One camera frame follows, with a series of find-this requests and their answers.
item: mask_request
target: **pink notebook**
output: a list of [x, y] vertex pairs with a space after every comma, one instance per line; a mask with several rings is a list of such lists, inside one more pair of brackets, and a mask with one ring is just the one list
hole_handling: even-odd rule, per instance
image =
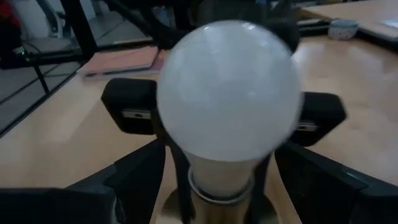
[[154, 63], [157, 53], [157, 47], [95, 53], [78, 73], [86, 75], [149, 68]]
[[84, 75], [84, 78], [87, 80], [104, 80], [111, 78], [137, 77], [143, 75], [158, 75], [166, 59], [167, 59], [167, 51], [161, 50], [157, 54], [152, 66], [149, 68], [123, 70], [118, 72], [87, 73]]

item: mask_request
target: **white frosted light bulb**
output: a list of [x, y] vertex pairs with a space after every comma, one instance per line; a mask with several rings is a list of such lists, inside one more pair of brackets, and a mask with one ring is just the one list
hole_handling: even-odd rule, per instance
[[198, 28], [171, 51], [157, 103], [196, 184], [215, 196], [246, 186], [254, 166], [293, 131], [301, 109], [290, 51], [243, 21]]

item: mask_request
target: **small bowl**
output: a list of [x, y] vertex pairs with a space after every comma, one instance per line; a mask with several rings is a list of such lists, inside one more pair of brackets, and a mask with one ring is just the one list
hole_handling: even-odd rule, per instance
[[330, 22], [328, 35], [333, 40], [350, 40], [358, 31], [358, 22], [351, 19], [336, 19]]

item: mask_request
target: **wooden table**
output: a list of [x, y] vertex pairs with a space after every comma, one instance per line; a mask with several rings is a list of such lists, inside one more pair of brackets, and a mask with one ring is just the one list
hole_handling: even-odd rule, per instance
[[359, 22], [362, 30], [398, 40], [398, 29], [380, 23], [386, 19], [397, 20], [397, 11], [398, 1], [396, 0], [368, 0], [306, 7], [301, 9], [300, 15], [326, 20], [354, 19]]
[[[303, 89], [340, 95], [349, 116], [310, 149], [398, 185], [398, 56], [360, 40], [311, 37], [303, 39], [294, 60]], [[0, 139], [0, 186], [66, 187], [153, 140], [116, 127], [100, 101], [105, 84], [74, 77]], [[151, 223], [175, 188], [167, 151]], [[266, 194], [281, 223], [300, 223], [273, 158]]]

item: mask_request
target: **desk surface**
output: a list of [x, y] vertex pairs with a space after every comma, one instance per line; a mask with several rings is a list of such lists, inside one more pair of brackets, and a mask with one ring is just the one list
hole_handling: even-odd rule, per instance
[[385, 19], [398, 19], [398, 1], [396, 0], [368, 0], [331, 4], [326, 6], [312, 6], [303, 8], [303, 16], [318, 17], [326, 20], [344, 18], [354, 19], [364, 30], [390, 38], [398, 37], [398, 29], [380, 23]]
[[[398, 55], [360, 40], [312, 37], [303, 39], [294, 60], [303, 89], [340, 95], [349, 116], [310, 149], [398, 185]], [[1, 138], [0, 187], [66, 187], [151, 141], [117, 128], [100, 101], [105, 84], [74, 77]], [[168, 151], [154, 214], [176, 188], [174, 169]], [[275, 160], [266, 194], [281, 223], [300, 223]]]

